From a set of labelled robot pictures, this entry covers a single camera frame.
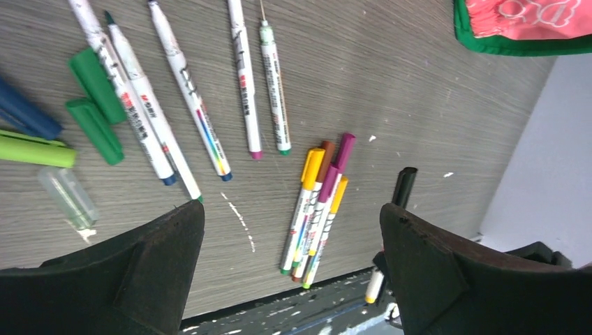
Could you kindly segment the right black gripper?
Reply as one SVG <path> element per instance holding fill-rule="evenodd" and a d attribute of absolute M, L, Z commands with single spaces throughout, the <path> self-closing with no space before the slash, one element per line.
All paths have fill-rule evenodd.
<path fill-rule="evenodd" d="M 560 251 L 553 251 L 541 241 L 506 252 L 519 258 L 572 269 L 572 262 Z"/>

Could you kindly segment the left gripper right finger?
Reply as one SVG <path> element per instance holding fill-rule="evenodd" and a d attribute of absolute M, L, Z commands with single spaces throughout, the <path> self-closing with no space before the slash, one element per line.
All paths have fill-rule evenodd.
<path fill-rule="evenodd" d="M 382 209 L 399 218 L 392 279 L 406 334 L 591 333 L 590 268 L 508 255 Z"/>

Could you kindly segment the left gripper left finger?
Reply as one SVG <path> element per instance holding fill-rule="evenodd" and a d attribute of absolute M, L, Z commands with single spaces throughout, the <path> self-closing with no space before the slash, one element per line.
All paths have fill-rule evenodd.
<path fill-rule="evenodd" d="M 36 268 L 1 271 L 2 334 L 177 334 L 205 233 L 192 200 Z"/>

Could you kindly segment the black cap marker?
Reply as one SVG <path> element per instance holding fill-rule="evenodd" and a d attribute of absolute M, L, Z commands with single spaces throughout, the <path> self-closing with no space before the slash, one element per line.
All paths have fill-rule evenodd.
<path fill-rule="evenodd" d="M 393 206 L 405 209 L 418 169 L 416 167 L 405 167 L 400 171 L 391 204 Z M 397 238 L 394 236 L 394 228 L 398 225 L 399 218 L 394 217 L 388 209 L 382 209 L 380 213 L 380 228 L 383 238 L 383 249 L 373 258 L 373 272 L 371 280 L 367 286 L 364 300 L 367 304 L 379 304 L 387 295 L 388 290 L 393 290 L 392 274 L 395 268 L 394 257 L 391 255 L 394 251 L 394 243 Z"/>

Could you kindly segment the clear pen cap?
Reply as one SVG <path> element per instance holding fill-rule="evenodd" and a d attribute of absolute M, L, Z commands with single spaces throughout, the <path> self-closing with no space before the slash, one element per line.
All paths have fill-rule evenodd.
<path fill-rule="evenodd" d="M 39 171 L 38 180 L 76 230 L 94 226 L 97 207 L 71 169 L 47 166 Z"/>

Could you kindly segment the short yellow cap marker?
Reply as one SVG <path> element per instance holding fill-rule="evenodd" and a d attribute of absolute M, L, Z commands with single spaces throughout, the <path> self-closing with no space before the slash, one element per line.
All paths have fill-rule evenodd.
<path fill-rule="evenodd" d="M 336 213 L 339 210 L 343 195 L 348 185 L 349 179 L 344 177 L 342 174 L 338 175 L 339 180 L 336 185 L 336 191 L 332 203 L 330 205 L 329 213 L 326 219 L 323 221 L 322 230 L 316 235 L 318 241 L 313 245 L 313 248 L 309 251 L 309 261 L 306 266 L 304 278 L 302 280 L 302 287 L 309 289 L 315 279 L 315 275 L 320 266 L 320 259 L 325 250 L 325 245 L 329 237 L 330 230 L 332 228 Z"/>

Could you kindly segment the green clip cap marker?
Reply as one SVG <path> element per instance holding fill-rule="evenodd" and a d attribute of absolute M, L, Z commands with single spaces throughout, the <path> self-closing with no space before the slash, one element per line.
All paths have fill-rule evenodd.
<path fill-rule="evenodd" d="M 126 113 L 128 122 L 156 176 L 166 186 L 175 184 L 177 181 L 175 172 L 163 153 L 160 142 L 142 109 L 134 88 L 129 82 L 128 75 L 117 52 L 89 2 L 87 0 L 69 0 L 68 3 L 85 34 L 89 46 L 93 49 L 107 73 L 117 98 Z"/>

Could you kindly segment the green clip pen cap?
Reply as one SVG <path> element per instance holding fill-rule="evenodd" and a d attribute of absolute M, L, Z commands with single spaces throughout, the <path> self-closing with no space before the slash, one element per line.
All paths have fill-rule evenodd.
<path fill-rule="evenodd" d="M 78 98 L 67 101 L 65 107 L 109 165 L 123 161 L 123 147 L 94 102 L 88 98 Z"/>

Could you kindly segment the lime pen cap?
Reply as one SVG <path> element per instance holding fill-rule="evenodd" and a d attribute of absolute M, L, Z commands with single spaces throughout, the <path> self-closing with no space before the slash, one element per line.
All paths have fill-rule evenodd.
<path fill-rule="evenodd" d="M 1 160 L 72 168 L 76 156 L 63 142 L 1 130 Z"/>

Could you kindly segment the clear cap marker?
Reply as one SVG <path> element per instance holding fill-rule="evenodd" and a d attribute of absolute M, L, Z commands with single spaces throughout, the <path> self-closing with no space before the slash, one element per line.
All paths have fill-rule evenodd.
<path fill-rule="evenodd" d="M 272 113 L 275 143 L 279 153 L 283 156 L 287 156 L 291 153 L 292 145 L 290 141 L 286 102 L 281 78 L 281 67 L 279 64 L 279 53 L 274 38 L 273 28 L 265 15 L 263 1 L 259 1 L 259 3 L 261 11 L 259 29 L 260 49 Z"/>

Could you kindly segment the green plain pen cap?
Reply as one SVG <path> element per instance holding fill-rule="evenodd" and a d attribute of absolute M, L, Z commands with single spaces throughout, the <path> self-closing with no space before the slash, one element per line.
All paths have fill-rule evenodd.
<path fill-rule="evenodd" d="M 126 113 L 108 75 L 90 47 L 73 55 L 68 61 L 68 67 L 83 92 L 95 103 L 110 125 L 126 121 Z"/>

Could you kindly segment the blue pen cap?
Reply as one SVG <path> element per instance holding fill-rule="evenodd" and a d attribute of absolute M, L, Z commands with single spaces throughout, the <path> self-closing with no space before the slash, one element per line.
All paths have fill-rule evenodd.
<path fill-rule="evenodd" d="M 26 135 L 55 140 L 63 127 L 1 77 L 1 118 Z"/>

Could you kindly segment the lime cap marker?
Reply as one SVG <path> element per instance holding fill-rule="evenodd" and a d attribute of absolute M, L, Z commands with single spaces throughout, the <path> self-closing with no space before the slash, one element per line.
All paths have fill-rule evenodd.
<path fill-rule="evenodd" d="M 193 117 L 216 174 L 222 181 L 230 181 L 232 172 L 227 156 L 209 119 L 202 96 L 198 93 L 197 87 L 192 80 L 186 57 L 177 42 L 170 23 L 159 2 L 148 1 L 147 5 L 172 74 Z"/>

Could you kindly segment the blue cap marker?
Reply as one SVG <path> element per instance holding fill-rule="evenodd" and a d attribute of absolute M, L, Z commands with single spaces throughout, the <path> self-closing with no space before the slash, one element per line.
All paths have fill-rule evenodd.
<path fill-rule="evenodd" d="M 254 160 L 262 159 L 262 147 L 258 114 L 256 109 L 256 91 L 251 63 L 249 40 L 244 21 L 242 2 L 228 0 L 230 31 L 235 51 L 235 66 L 239 82 L 239 94 L 246 126 L 246 139 L 249 153 Z"/>

